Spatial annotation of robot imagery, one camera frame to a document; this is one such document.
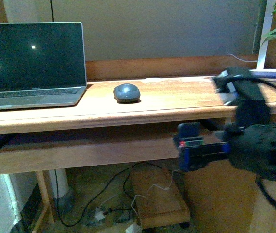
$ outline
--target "laptop screen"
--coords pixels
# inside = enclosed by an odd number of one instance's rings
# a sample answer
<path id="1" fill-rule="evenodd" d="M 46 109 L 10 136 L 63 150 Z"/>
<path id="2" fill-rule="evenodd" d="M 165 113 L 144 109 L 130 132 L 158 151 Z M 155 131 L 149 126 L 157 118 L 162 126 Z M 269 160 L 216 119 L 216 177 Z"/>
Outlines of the laptop screen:
<path id="1" fill-rule="evenodd" d="M 0 24 L 0 91 L 86 86 L 81 23 Z"/>

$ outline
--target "white cable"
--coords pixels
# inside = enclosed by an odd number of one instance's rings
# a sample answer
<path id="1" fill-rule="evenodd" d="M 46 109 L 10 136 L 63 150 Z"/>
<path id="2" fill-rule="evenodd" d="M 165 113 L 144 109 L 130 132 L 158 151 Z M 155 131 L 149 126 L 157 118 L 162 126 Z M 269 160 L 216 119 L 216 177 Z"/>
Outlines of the white cable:
<path id="1" fill-rule="evenodd" d="M 163 188 L 163 187 L 161 187 L 161 186 L 159 186 L 158 184 L 155 183 L 155 184 L 152 184 L 151 187 L 148 189 L 148 191 L 146 192 L 146 196 L 139 195 L 139 194 L 136 194 L 136 195 L 134 196 L 133 201 L 132 201 L 132 203 L 131 203 L 131 207 L 132 207 L 133 211 L 136 213 L 136 215 L 137 215 L 137 217 L 139 218 L 140 222 L 141 222 L 141 217 L 138 215 L 137 211 L 136 211 L 136 210 L 134 209 L 134 207 L 133 207 L 133 204 L 134 204 L 134 201 L 136 200 L 136 197 L 143 197 L 143 198 L 148 199 L 148 193 L 149 193 L 149 191 L 151 190 L 152 187 L 157 187 L 157 188 L 160 188 L 160 189 L 162 189 L 162 190 L 164 190 L 164 191 L 168 191 L 168 190 L 170 189 L 171 185 L 172 185 L 172 182 L 173 182 L 173 173 L 176 172 L 176 171 L 179 171 L 179 170 L 180 170 L 180 169 L 174 170 L 174 171 L 171 172 L 171 182 L 170 182 L 170 184 L 169 184 L 168 187 Z"/>
<path id="2" fill-rule="evenodd" d="M 142 220 L 141 220 L 141 218 L 140 218 L 138 212 L 137 212 L 137 211 L 135 210 L 135 208 L 133 207 L 133 204 L 134 204 L 134 201 L 136 200 L 136 197 L 143 197 L 143 198 L 146 198 L 146 199 L 147 199 L 147 197 L 146 197 L 146 196 L 143 196 L 143 195 L 136 194 L 136 195 L 134 195 L 134 198 L 133 198 L 132 203 L 131 203 L 131 207 L 132 207 L 133 211 L 136 213 L 136 215 L 137 215 L 137 217 L 139 218 L 140 222 L 142 222 Z"/>
<path id="3" fill-rule="evenodd" d="M 120 192 L 120 193 L 117 193 L 117 194 L 115 194 L 115 195 L 113 195 L 113 196 L 107 198 L 103 203 L 101 203 L 101 205 L 99 206 L 99 208 L 101 208 L 101 207 L 103 206 L 103 204 L 106 203 L 107 201 L 109 201 L 109 200 L 111 200 L 112 198 L 115 198 L 115 197 L 117 197 L 118 195 L 121 195 L 121 194 L 123 194 L 123 193 L 125 193 L 125 192 Z"/>
<path id="4" fill-rule="evenodd" d="M 238 60 L 240 60 L 240 61 L 243 61 L 243 62 L 257 62 L 257 60 L 247 61 L 247 60 L 241 59 L 241 58 L 236 57 L 234 54 L 231 54 L 231 53 L 228 53 L 227 55 L 231 55 L 231 56 L 233 56 L 234 58 L 236 58 L 236 59 L 238 59 Z"/>

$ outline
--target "desk leg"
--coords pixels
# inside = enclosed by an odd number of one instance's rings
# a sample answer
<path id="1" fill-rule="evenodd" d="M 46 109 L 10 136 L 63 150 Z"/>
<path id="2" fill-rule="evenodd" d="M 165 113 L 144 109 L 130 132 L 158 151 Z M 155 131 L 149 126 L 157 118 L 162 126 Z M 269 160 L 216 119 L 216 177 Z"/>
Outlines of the desk leg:
<path id="1" fill-rule="evenodd" d="M 47 217 L 47 222 L 53 224 L 57 217 L 56 209 L 54 205 L 52 186 L 49 176 L 49 171 L 37 171 L 36 172 L 37 182 L 40 188 L 40 193 L 43 203 L 43 211 L 41 213 L 41 222 L 37 222 L 37 225 L 43 224 Z"/>

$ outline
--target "white pipe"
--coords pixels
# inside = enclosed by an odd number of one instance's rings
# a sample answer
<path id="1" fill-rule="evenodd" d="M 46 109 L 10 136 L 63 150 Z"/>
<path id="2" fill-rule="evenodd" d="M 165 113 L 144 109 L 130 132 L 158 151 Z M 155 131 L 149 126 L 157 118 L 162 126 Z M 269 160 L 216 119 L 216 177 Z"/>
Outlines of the white pipe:
<path id="1" fill-rule="evenodd" d="M 12 202 L 12 208 L 13 208 L 14 215 L 15 215 L 15 220 L 14 220 L 14 225 L 15 225 L 15 224 L 19 223 L 22 220 L 21 213 L 20 213 L 20 210 L 19 210 L 19 207 L 18 207 L 18 200 L 17 200 L 16 194 L 15 194 L 14 188 L 13 188 L 13 184 L 12 184 L 12 180 L 11 180 L 10 175 L 9 174 L 3 174 L 3 176 L 4 176 L 4 180 L 5 180 L 5 183 L 6 183 L 6 186 L 7 186 L 7 190 L 8 190 L 8 193 L 10 195 L 11 202 Z"/>
<path id="2" fill-rule="evenodd" d="M 58 181 L 58 197 L 61 198 L 69 192 L 69 184 L 66 178 L 65 169 L 57 169 L 56 172 L 57 172 L 57 181 Z M 50 175 L 54 198 L 57 198 L 57 183 L 56 183 L 55 170 L 50 170 L 49 175 Z"/>

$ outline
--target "power cord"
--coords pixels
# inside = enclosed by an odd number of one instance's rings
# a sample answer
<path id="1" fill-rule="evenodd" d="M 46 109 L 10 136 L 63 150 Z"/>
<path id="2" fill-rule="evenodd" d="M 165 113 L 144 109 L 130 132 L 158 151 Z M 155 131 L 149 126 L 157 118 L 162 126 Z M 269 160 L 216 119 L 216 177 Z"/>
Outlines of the power cord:
<path id="1" fill-rule="evenodd" d="M 127 171 L 128 169 L 130 169 L 130 167 L 118 172 L 116 175 L 114 175 L 110 180 L 109 182 L 105 185 L 105 187 L 103 188 L 103 190 L 101 192 L 99 192 L 97 195 L 95 195 L 85 206 L 83 212 L 82 212 L 82 215 L 81 217 L 79 218 L 79 220 L 73 224 L 66 224 L 62 219 L 61 219 L 61 216 L 60 216 L 60 212 L 59 212 L 59 188 L 58 188 L 58 179 L 57 179 L 57 172 L 56 170 L 54 171 L 55 172 L 55 178 L 56 178 L 56 187 L 57 187 L 57 200 L 56 200 L 56 210 L 57 210 L 57 216 L 59 218 L 59 220 L 61 221 L 61 223 L 66 226 L 66 227 L 74 227 L 75 225 L 79 224 L 80 221 L 83 219 L 85 213 L 86 213 L 86 210 L 88 208 L 88 206 L 98 197 L 100 196 L 106 189 L 107 187 L 109 186 L 109 184 L 115 179 L 115 177 L 117 177 L 119 174 L 123 173 L 124 171 Z"/>
<path id="2" fill-rule="evenodd" d="M 123 172 L 129 170 L 130 168 L 133 168 L 133 167 L 135 167 L 135 166 L 137 166 L 137 165 L 139 165 L 139 164 L 149 164 L 149 165 L 155 166 L 155 167 L 157 167 L 157 168 L 162 168 L 162 167 L 160 167 L 160 166 L 158 166 L 158 165 L 155 165 L 155 164 L 152 164 L 152 163 L 149 163 L 149 162 L 139 162 L 139 163 L 134 164 L 132 167 L 128 167 L 128 168 L 126 168 L 126 169 L 124 169 L 124 170 L 118 172 L 117 174 L 115 174 L 115 175 L 108 181 L 108 183 L 107 183 L 106 186 L 103 188 L 103 190 L 102 190 L 101 192 L 99 192 L 96 196 L 94 196 L 94 197 L 86 204 L 86 206 L 85 206 L 85 208 L 84 208 L 84 210 L 83 210 L 83 212 L 82 212 L 81 217 L 80 217 L 79 220 L 78 220 L 77 222 L 75 222 L 74 224 L 67 224 L 67 223 L 65 223 L 65 222 L 63 221 L 63 219 L 61 218 L 60 211 L 59 211 L 59 187 L 58 187 L 58 178 L 57 178 L 57 172 L 56 172 L 56 170 L 54 170 L 54 172 L 55 172 L 55 179 L 56 179 L 56 189 L 57 189 L 56 212 L 57 212 L 57 217 L 59 218 L 59 220 L 61 221 L 61 223 L 62 223 L 64 226 L 66 226 L 66 227 L 74 227 L 74 226 L 76 226 L 77 224 L 79 224 L 79 223 L 81 222 L 81 220 L 83 219 L 83 217 L 84 217 L 84 215 L 85 215 L 85 213 L 86 213 L 86 210 L 87 210 L 88 206 L 89 206 L 97 197 L 99 197 L 99 196 L 107 189 L 107 187 L 108 187 L 108 186 L 110 185 L 110 183 L 115 179 L 115 177 L 117 177 L 117 176 L 120 175 L 121 173 L 123 173 Z M 126 191 L 126 190 L 125 190 L 125 185 L 126 185 L 127 180 L 129 179 L 129 176 L 130 176 L 130 173 L 129 173 L 129 175 L 126 177 L 126 179 L 125 179 L 125 181 L 124 181 L 124 183 L 123 183 L 123 191 L 124 191 L 124 193 L 125 193 L 126 195 L 128 195 L 131 199 L 133 199 L 134 197 L 132 197 L 132 196 L 130 196 L 130 195 L 128 194 L 128 192 L 130 192 L 130 191 Z M 130 210 L 130 209 L 115 209 L 115 210 L 112 210 L 112 209 L 111 209 L 112 212 L 113 212 L 113 211 L 121 211 L 121 210 Z"/>
<path id="3" fill-rule="evenodd" d="M 255 183 L 262 191 L 263 195 L 266 197 L 266 199 L 269 201 L 269 203 L 276 209 L 276 200 L 273 199 L 266 191 L 263 180 L 261 176 L 257 176 L 255 179 Z"/>
<path id="4" fill-rule="evenodd" d="M 152 164 L 152 163 L 149 163 L 149 162 L 140 162 L 140 163 L 138 163 L 138 164 L 148 164 L 148 165 L 157 167 L 157 168 L 159 168 L 159 169 L 162 169 L 161 166 L 158 166 L 158 165 L 156 165 L 156 164 Z M 181 173 L 181 172 L 175 172 L 175 173 L 178 174 L 178 175 L 184 176 L 184 174 Z M 123 183 L 123 192 L 124 192 L 131 200 L 133 200 L 133 197 L 130 196 L 130 195 L 128 194 L 128 192 L 125 190 L 125 186 L 126 186 L 126 183 L 127 183 L 128 179 L 129 179 L 130 175 L 131 175 L 131 172 L 128 174 L 128 176 L 126 177 L 126 179 L 125 179 L 125 181 L 124 181 L 124 183 Z"/>
<path id="5" fill-rule="evenodd" d="M 150 188 L 147 190 L 146 196 L 140 195 L 140 194 L 136 194 L 136 195 L 134 196 L 134 198 L 133 198 L 133 200 L 132 200 L 132 203 L 131 203 L 131 207 L 132 207 L 132 209 L 134 210 L 134 212 L 135 212 L 135 214 L 137 215 L 137 217 L 139 218 L 140 222 L 142 222 L 142 221 L 141 221 L 141 217 L 139 216 L 138 212 L 135 210 L 135 208 L 134 208 L 134 206 L 133 206 L 134 203 L 135 203 L 136 197 L 142 197 L 142 198 L 148 199 L 148 198 L 149 198 L 149 192 L 150 192 L 150 190 L 151 190 L 153 187 L 157 187 L 157 188 L 159 188 L 159 189 L 162 189 L 163 191 L 169 191 L 169 190 L 170 190 L 170 187 L 171 187 L 171 185 L 172 185 L 172 183 L 173 183 L 173 173 L 174 173 L 174 172 L 177 172 L 177 171 L 179 171 L 179 170 L 180 170 L 180 169 L 174 170 L 174 171 L 171 172 L 171 182 L 170 182 L 169 186 L 167 186 L 167 187 L 161 187 L 161 186 L 159 186 L 158 184 L 155 183 L 155 184 L 152 184 L 152 185 L 150 186 Z"/>
<path id="6" fill-rule="evenodd" d="M 270 87 L 276 89 L 276 85 L 270 83 L 269 81 L 254 78 L 254 77 L 238 77 L 238 76 L 233 76 L 232 77 L 232 76 L 228 76 L 228 77 L 225 77 L 225 79 L 223 80 L 222 85 L 225 86 L 227 83 L 234 82 L 234 81 L 252 81 L 254 83 L 263 83 L 267 86 L 270 86 Z"/>
<path id="7" fill-rule="evenodd" d="M 51 18 L 52 18 L 52 22 L 54 23 L 54 8 L 52 7 L 52 0 L 50 0 L 50 7 L 51 7 Z"/>
<path id="8" fill-rule="evenodd" d="M 237 60 L 240 60 L 240 61 L 243 61 L 243 62 L 258 62 L 257 60 L 253 60 L 253 61 L 244 60 L 244 59 L 241 59 L 239 57 L 236 57 L 234 54 L 231 54 L 231 53 L 228 53 L 227 55 L 231 55 L 234 58 L 236 58 Z"/>

